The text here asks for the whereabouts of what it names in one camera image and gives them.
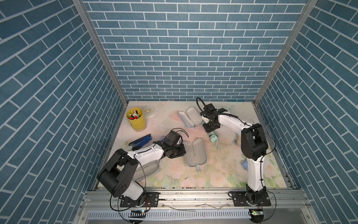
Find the mint green umbrella case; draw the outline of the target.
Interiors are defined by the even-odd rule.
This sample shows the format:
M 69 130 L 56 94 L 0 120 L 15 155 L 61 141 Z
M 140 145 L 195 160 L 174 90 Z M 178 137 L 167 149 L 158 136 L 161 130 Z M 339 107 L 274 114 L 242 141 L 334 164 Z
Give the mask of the mint green umbrella case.
M 208 162 L 204 141 L 197 138 L 192 143 L 184 141 L 183 145 L 186 151 L 184 155 L 186 165 L 196 168 L 197 172 L 201 172 L 200 167 Z

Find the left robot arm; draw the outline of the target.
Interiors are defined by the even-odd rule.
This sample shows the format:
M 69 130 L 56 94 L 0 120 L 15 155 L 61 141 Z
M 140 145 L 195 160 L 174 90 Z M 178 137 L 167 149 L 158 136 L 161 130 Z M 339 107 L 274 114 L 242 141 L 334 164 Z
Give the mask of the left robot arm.
M 165 157 L 174 159 L 185 155 L 183 137 L 187 132 L 180 128 L 171 130 L 162 140 L 137 151 L 118 149 L 109 158 L 98 173 L 98 181 L 113 197 L 125 196 L 138 200 L 145 193 L 145 188 L 136 183 L 133 178 L 137 170 L 145 174 L 144 166 L 157 162 Z

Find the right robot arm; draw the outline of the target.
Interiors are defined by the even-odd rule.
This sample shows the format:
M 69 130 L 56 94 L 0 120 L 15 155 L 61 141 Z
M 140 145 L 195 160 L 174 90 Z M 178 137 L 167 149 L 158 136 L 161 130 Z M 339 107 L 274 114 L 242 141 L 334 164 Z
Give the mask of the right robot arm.
M 238 116 L 229 114 L 224 108 L 216 109 L 213 104 L 198 106 L 204 120 L 204 130 L 213 132 L 222 125 L 228 127 L 241 137 L 241 151 L 247 158 L 249 178 L 246 185 L 247 202 L 256 205 L 266 197 L 263 180 L 263 162 L 268 149 L 268 142 L 261 124 L 251 124 Z

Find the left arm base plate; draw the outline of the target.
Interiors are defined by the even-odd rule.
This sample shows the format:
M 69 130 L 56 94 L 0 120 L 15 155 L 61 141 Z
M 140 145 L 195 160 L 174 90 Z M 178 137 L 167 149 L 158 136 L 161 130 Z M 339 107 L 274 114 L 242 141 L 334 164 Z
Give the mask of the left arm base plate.
M 146 192 L 144 191 L 142 195 L 137 199 L 133 200 L 130 197 L 122 196 L 120 201 L 121 208 L 129 207 L 157 207 L 159 200 L 159 192 Z

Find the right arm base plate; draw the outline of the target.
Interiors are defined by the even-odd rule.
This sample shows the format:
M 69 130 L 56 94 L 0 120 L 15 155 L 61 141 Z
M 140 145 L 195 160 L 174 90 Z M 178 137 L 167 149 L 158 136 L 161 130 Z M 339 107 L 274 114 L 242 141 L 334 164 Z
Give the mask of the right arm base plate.
M 258 192 L 230 191 L 228 195 L 232 198 L 235 207 L 271 206 L 267 191 L 264 189 Z

